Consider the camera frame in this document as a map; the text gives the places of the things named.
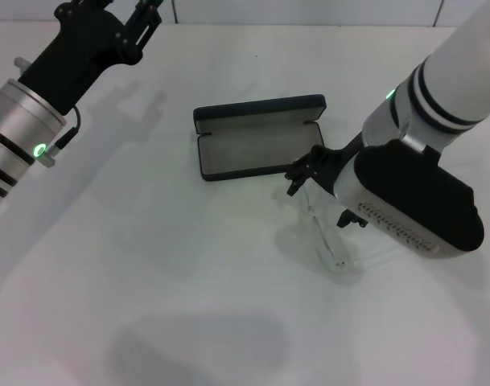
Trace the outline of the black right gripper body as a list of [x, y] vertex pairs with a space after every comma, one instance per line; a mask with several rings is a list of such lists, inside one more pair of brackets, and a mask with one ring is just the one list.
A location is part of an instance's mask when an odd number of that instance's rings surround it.
[[308, 153], [307, 165], [311, 177], [327, 193], [334, 193], [334, 185], [346, 164], [364, 149], [362, 134], [357, 134], [344, 148], [333, 150], [325, 146], [313, 146]]

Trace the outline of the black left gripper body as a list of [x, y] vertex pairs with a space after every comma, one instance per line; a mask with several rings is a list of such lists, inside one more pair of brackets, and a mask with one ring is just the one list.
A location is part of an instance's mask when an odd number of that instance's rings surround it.
[[55, 14], [58, 35], [19, 77], [19, 83], [59, 113], [68, 113], [100, 74], [117, 61], [115, 36], [123, 24], [106, 9], [77, 7]]

